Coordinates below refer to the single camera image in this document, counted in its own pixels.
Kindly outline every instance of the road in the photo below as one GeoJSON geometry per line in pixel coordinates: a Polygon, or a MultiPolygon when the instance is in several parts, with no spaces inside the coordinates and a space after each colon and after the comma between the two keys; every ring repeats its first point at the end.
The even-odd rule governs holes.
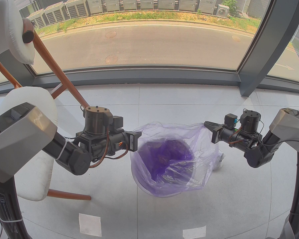
{"type": "MultiPolygon", "coordinates": [[[[236,70],[252,37],[175,25],[108,26],[43,40],[63,70],[108,64],[176,64],[236,70]]],[[[50,72],[36,53],[33,68],[50,72]]],[[[299,81],[299,57],[285,50],[270,72],[299,81]]]]}

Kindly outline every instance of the chair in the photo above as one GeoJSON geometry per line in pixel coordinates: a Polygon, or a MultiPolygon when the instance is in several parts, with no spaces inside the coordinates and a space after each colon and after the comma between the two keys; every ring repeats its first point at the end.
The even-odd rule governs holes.
{"type": "MultiPolygon", "coordinates": [[[[0,54],[9,49],[18,61],[33,64],[35,54],[34,44],[32,42],[23,42],[23,32],[24,23],[15,3],[12,0],[0,0],[0,54]]],[[[0,104],[0,115],[16,105],[29,102],[37,106],[57,125],[57,108],[50,93],[38,87],[21,87],[7,70],[5,72],[5,75],[9,76],[8,80],[12,82],[15,89],[10,91],[0,104]]],[[[41,201],[47,196],[90,200],[91,197],[88,195],[49,189],[53,160],[52,157],[41,150],[15,174],[18,196],[31,201],[41,201]]]]}

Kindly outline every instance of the translucent garbage bag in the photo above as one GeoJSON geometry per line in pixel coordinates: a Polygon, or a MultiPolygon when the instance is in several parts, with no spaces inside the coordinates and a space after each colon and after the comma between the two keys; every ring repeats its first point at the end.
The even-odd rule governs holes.
{"type": "Polygon", "coordinates": [[[204,188],[222,156],[203,123],[193,125],[152,122],[142,132],[138,150],[131,152],[137,185],[155,197],[170,197],[204,188]]]}

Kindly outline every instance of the gray metal window frame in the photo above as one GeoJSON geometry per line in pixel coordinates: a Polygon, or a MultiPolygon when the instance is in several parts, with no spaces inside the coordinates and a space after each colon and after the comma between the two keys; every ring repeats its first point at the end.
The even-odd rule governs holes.
{"type": "MultiPolygon", "coordinates": [[[[285,50],[298,25],[299,0],[271,0],[237,71],[183,65],[114,65],[72,69],[65,73],[76,86],[117,83],[183,83],[238,86],[240,94],[245,97],[256,88],[299,93],[299,82],[267,76],[285,50]]],[[[0,55],[0,62],[23,86],[54,88],[60,83],[52,73],[36,75],[31,66],[18,62],[10,51],[0,55]]],[[[0,83],[0,94],[8,93],[11,89],[13,86],[9,82],[0,83]]]]}

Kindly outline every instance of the white cushion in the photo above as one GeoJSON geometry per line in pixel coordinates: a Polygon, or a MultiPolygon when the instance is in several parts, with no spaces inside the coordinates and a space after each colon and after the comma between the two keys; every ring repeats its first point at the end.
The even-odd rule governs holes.
{"type": "MultiPolygon", "coordinates": [[[[28,102],[37,106],[55,125],[58,124],[56,104],[50,93],[38,87],[22,87],[11,90],[0,104],[0,115],[14,106],[28,102]]],[[[41,150],[16,174],[16,192],[18,196],[41,201],[50,187],[54,159],[41,150]]]]}
{"type": "Polygon", "coordinates": [[[34,45],[22,40],[23,21],[12,0],[0,0],[0,54],[10,50],[21,63],[33,65],[34,45]]]}

